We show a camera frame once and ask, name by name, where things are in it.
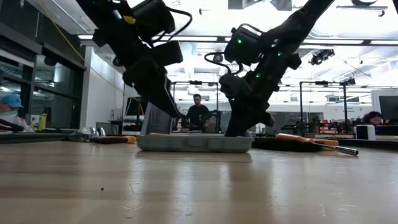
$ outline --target wooden table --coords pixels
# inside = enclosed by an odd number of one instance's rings
[[[398,154],[359,155],[1,145],[0,223],[397,223]]]

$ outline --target yellow cable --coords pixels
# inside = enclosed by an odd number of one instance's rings
[[[43,0],[39,0],[39,4],[41,5],[42,9],[44,10],[46,16],[51,20],[52,24],[55,26],[55,28],[58,30],[58,32],[61,34],[61,36],[65,39],[65,41],[69,44],[69,46],[75,51],[75,53],[76,53],[84,62],[86,62],[85,58],[84,58],[83,56],[81,56],[81,54],[79,53],[79,51],[77,51],[77,49],[76,49],[76,48],[73,46],[73,44],[68,40],[68,38],[65,36],[65,34],[63,34],[62,30],[59,28],[59,26],[57,25],[57,23],[55,23],[54,20],[51,18],[49,12],[48,12],[47,9],[44,7],[42,1],[43,1]],[[112,83],[110,83],[109,81],[107,81],[107,79],[105,79],[104,77],[102,77],[102,75],[100,75],[93,67],[90,66],[90,69],[91,69],[93,72],[95,72],[99,77],[101,77],[103,80],[105,80],[109,85],[113,86],[113,88],[119,90],[121,93],[126,94],[123,90],[120,90],[118,87],[116,87],[116,85],[113,85]],[[129,97],[131,97],[133,100],[136,100],[136,101],[139,103],[139,101],[138,101],[135,97],[133,97],[133,96],[131,96],[131,95],[128,95],[128,94],[126,94],[126,95],[129,96]],[[139,103],[139,107],[140,107],[140,109],[141,109],[141,113],[142,113],[142,114],[145,114],[145,113],[144,113],[144,110],[142,109],[142,106],[141,106],[140,103]]]

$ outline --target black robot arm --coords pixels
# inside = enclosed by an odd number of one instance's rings
[[[180,45],[169,40],[154,47],[156,40],[152,38],[175,30],[171,12],[190,16],[190,21],[192,16],[167,7],[162,0],[145,0],[133,8],[126,0],[76,1],[97,27],[94,42],[99,47],[108,44],[117,56],[118,65],[126,68],[125,84],[134,84],[143,98],[167,114],[178,116],[165,66],[182,62]]]
[[[224,51],[225,59],[238,64],[258,65],[244,77],[227,73],[219,80],[220,90],[231,104],[231,119],[225,136],[243,136],[257,123],[274,125],[271,115],[266,112],[268,100],[274,91],[279,90],[278,84],[287,68],[295,70],[300,66],[301,59],[294,52],[333,1],[309,0],[281,25],[267,32],[261,32],[249,24],[232,30],[233,35]]]

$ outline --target gray plastic tray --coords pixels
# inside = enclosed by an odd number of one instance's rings
[[[224,137],[220,134],[147,134],[137,138],[142,151],[154,152],[228,152],[243,153],[253,138]]]

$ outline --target yellow bottle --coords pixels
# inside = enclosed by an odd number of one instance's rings
[[[45,129],[45,123],[47,121],[47,114],[42,114],[39,119],[39,128],[38,131]]]

